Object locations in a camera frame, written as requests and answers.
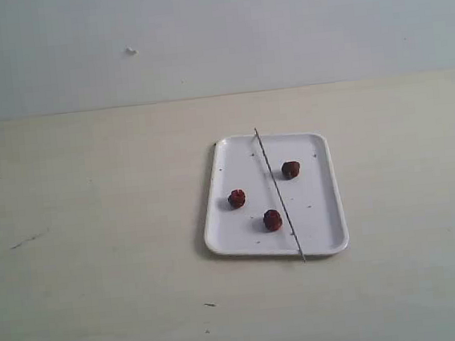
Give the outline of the dried red date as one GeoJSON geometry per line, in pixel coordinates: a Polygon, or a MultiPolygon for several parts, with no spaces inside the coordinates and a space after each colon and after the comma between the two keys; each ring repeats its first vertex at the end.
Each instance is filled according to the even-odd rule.
{"type": "Polygon", "coordinates": [[[268,232],[278,231],[282,227],[283,219],[277,210],[267,210],[263,214],[263,223],[268,232]]]}
{"type": "Polygon", "coordinates": [[[282,164],[282,175],[285,179],[291,180],[295,179],[300,172],[300,163],[296,160],[286,161],[282,164]]]}
{"type": "Polygon", "coordinates": [[[242,189],[236,189],[230,192],[227,201],[233,209],[238,209],[244,206],[246,195],[242,189]]]}

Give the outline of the thin metal skewer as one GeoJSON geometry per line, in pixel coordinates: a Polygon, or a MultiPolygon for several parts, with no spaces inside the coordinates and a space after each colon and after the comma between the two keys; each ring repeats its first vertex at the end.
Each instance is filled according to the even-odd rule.
{"type": "Polygon", "coordinates": [[[290,215],[289,215],[289,212],[288,210],[286,209],[286,204],[285,204],[285,201],[283,200],[283,197],[282,197],[282,193],[280,191],[280,188],[278,186],[278,183],[276,181],[276,177],[274,176],[274,173],[273,173],[273,169],[271,168],[270,166],[270,160],[268,159],[267,157],[267,153],[266,153],[266,150],[265,150],[265,147],[264,147],[264,143],[262,142],[262,138],[259,134],[259,131],[257,130],[257,128],[254,128],[254,134],[256,135],[257,137],[257,140],[258,140],[258,143],[259,143],[259,146],[261,148],[261,151],[262,151],[262,155],[263,155],[263,159],[266,163],[266,167],[268,168],[269,170],[269,173],[270,173],[270,177],[272,178],[272,181],[273,181],[273,185],[275,187],[275,190],[276,190],[276,193],[278,195],[278,199],[282,205],[282,210],[284,211],[285,213],[285,217],[287,219],[287,222],[288,222],[288,225],[290,226],[290,229],[291,229],[291,234],[293,235],[294,239],[295,239],[295,242],[296,242],[296,245],[297,245],[297,248],[298,248],[298,252],[299,252],[299,255],[301,257],[301,259],[303,260],[304,263],[307,263],[307,259],[305,257],[305,253],[303,251],[303,248],[302,248],[302,245],[301,243],[299,242],[299,238],[298,238],[298,235],[296,234],[295,232],[295,226],[293,225],[293,222],[292,222],[292,219],[290,218],[290,215]]]}

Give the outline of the white rectangular plastic tray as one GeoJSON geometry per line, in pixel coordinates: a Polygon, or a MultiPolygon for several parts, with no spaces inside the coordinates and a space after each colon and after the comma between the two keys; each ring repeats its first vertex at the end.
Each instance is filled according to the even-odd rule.
{"type": "MultiPolygon", "coordinates": [[[[349,232],[327,141],[314,133],[261,135],[262,142],[305,256],[324,257],[347,247],[349,232]],[[285,179],[282,164],[298,161],[300,172],[285,179]]],[[[204,239],[227,256],[299,256],[299,251],[257,137],[226,137],[215,144],[204,239]],[[244,206],[233,209],[230,192],[242,189],[244,206]],[[267,210],[283,219],[278,231],[263,223],[267,210]]]]}

